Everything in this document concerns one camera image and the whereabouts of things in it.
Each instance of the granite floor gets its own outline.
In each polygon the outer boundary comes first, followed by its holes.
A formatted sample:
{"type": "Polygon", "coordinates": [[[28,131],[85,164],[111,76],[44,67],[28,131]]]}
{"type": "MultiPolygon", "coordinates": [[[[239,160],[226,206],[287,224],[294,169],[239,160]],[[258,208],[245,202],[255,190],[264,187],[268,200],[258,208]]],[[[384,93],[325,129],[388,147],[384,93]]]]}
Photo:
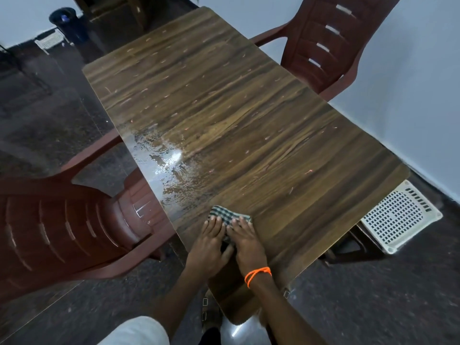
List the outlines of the granite floor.
{"type": "MultiPolygon", "coordinates": [[[[151,29],[190,11],[164,0],[151,29]]],[[[0,63],[0,176],[54,174],[112,129],[81,73],[88,63],[142,35],[127,6],[89,23],[91,42],[13,49],[23,72],[0,63]]],[[[109,195],[135,163],[123,144],[85,168],[77,182],[109,195]]],[[[460,211],[417,176],[411,181],[444,214],[390,259],[326,267],[319,261],[291,285],[289,301],[329,344],[460,343],[460,211]]],[[[124,277],[68,282],[0,305],[0,344],[96,344],[126,319],[148,312],[175,283],[186,252],[177,240],[162,262],[147,260],[124,277]]],[[[201,297],[192,301],[173,344],[197,344],[201,297]]],[[[255,318],[236,332],[227,320],[223,344],[269,344],[255,318]]]]}

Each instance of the chair backrest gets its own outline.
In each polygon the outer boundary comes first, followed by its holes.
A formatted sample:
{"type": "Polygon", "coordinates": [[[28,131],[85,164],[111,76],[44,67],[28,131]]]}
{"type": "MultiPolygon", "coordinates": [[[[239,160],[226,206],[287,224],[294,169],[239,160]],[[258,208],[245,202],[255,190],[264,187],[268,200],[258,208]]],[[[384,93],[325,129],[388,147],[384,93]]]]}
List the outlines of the chair backrest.
{"type": "Polygon", "coordinates": [[[348,71],[398,1],[303,0],[283,30],[281,65],[322,92],[348,71]]]}
{"type": "Polygon", "coordinates": [[[70,182],[0,180],[0,302],[124,255],[104,217],[110,204],[70,182]]]}

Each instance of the ventilation holes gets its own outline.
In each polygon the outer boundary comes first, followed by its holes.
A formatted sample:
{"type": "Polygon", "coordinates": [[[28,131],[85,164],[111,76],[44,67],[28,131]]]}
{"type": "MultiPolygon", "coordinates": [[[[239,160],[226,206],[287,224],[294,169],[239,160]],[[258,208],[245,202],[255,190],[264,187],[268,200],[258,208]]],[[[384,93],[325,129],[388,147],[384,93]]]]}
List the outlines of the ventilation holes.
{"type": "Polygon", "coordinates": [[[321,65],[317,62],[315,62],[312,58],[308,58],[308,61],[314,65],[316,65],[318,68],[321,68],[321,65]]]}
{"type": "Polygon", "coordinates": [[[341,6],[341,5],[337,5],[336,8],[338,10],[341,10],[342,12],[345,12],[347,13],[348,15],[351,16],[351,11],[347,8],[347,7],[344,7],[344,6],[341,6]]]}
{"type": "Polygon", "coordinates": [[[323,50],[325,50],[326,52],[329,53],[329,48],[327,48],[326,46],[321,45],[320,43],[317,43],[316,45],[317,45],[319,48],[322,48],[323,50]]]}
{"type": "Polygon", "coordinates": [[[328,29],[329,31],[332,31],[336,35],[340,35],[340,31],[338,31],[337,29],[331,27],[330,25],[326,25],[326,29],[328,29]]]}

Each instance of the wooden table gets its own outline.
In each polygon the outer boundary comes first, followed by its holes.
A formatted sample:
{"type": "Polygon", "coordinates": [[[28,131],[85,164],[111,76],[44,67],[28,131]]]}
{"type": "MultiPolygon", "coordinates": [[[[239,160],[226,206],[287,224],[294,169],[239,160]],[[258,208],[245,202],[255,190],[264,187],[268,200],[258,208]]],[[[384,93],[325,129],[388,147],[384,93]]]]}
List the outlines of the wooden table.
{"type": "MultiPolygon", "coordinates": [[[[208,8],[83,71],[186,249],[212,205],[250,214],[280,287],[408,176],[208,8]]],[[[234,324],[258,308],[234,259],[209,286],[234,324]]]]}

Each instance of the black trash bin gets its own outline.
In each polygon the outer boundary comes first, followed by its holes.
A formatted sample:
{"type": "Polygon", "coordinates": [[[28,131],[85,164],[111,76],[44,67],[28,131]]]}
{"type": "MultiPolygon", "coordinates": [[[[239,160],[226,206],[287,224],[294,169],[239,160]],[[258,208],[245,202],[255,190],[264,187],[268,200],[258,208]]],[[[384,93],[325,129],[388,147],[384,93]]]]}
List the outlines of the black trash bin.
{"type": "Polygon", "coordinates": [[[73,8],[63,7],[55,10],[51,13],[49,20],[62,31],[70,42],[77,45],[89,40],[88,31],[73,8]]]}

